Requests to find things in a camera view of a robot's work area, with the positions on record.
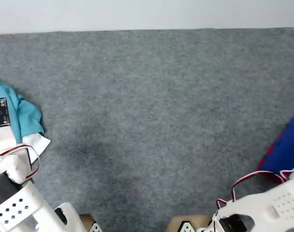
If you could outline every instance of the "white wall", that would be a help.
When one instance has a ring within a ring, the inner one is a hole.
[[[0,33],[294,27],[294,0],[0,0]]]

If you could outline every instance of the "floor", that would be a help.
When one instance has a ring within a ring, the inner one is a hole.
[[[229,200],[294,115],[294,29],[2,35],[0,81],[43,113],[34,181],[51,206],[161,232]]]

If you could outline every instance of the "red and white wire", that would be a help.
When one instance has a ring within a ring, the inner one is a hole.
[[[227,201],[225,201],[225,200],[223,200],[221,198],[216,199],[216,206],[218,207],[218,209],[222,208],[220,203],[227,204]]]
[[[273,174],[275,175],[277,178],[279,178],[281,180],[282,183],[284,183],[286,181],[286,179],[284,177],[282,177],[281,175],[278,175],[274,172],[270,172],[270,171],[256,171],[250,174],[245,175],[244,177],[240,178],[239,180],[237,180],[231,189],[231,193],[232,193],[232,198],[233,198],[233,202],[236,201],[236,193],[235,193],[235,186],[239,183],[241,183],[242,181],[245,181],[247,179],[250,179],[253,176],[259,175],[259,174]]]
[[[289,177],[287,176],[287,174],[292,174],[294,173],[294,170],[282,170],[280,171],[280,175],[285,179],[285,180],[289,180]]]
[[[26,148],[31,148],[31,149],[34,151],[34,153],[36,154],[37,159],[39,160],[39,165],[38,165],[38,167],[36,168],[36,170],[35,170],[34,172],[32,172],[30,175],[27,175],[27,176],[26,176],[26,180],[28,180],[28,179],[30,179],[31,177],[34,176],[34,174],[39,170],[40,165],[41,165],[41,159],[40,159],[40,156],[39,156],[39,154],[37,154],[36,150],[35,150],[32,146],[25,145],[25,144],[23,144],[23,145],[19,145],[19,146],[17,146],[17,147],[14,147],[14,148],[12,148],[12,149],[9,149],[9,150],[3,152],[2,154],[0,154],[0,157],[1,157],[1,156],[9,155],[9,154],[11,154],[11,153],[13,153],[13,152],[15,152],[15,151],[18,151],[18,150],[21,150],[21,149],[26,149]]]

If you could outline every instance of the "black circuit board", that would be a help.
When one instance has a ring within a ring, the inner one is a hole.
[[[10,124],[6,98],[0,98],[0,127],[10,126]]]

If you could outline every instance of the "teal cloth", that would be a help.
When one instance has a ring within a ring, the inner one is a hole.
[[[6,98],[10,114],[11,128],[17,143],[21,143],[22,137],[44,133],[41,125],[41,112],[35,105],[26,101],[21,95],[7,84],[0,82],[0,98]]]

